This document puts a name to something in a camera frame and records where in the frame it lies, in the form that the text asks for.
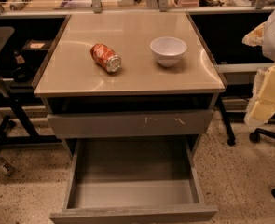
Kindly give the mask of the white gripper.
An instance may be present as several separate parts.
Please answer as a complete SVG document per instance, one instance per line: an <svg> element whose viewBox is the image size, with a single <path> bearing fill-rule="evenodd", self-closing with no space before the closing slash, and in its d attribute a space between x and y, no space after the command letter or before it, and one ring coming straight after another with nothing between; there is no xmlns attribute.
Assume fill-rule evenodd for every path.
<svg viewBox="0 0 275 224"><path fill-rule="evenodd" d="M275 10L266 23L262 22L245 35L242 43L251 47L262 46L263 55L275 61ZM261 126L275 114L275 64L257 71L252 94L244 122L248 126Z"/></svg>

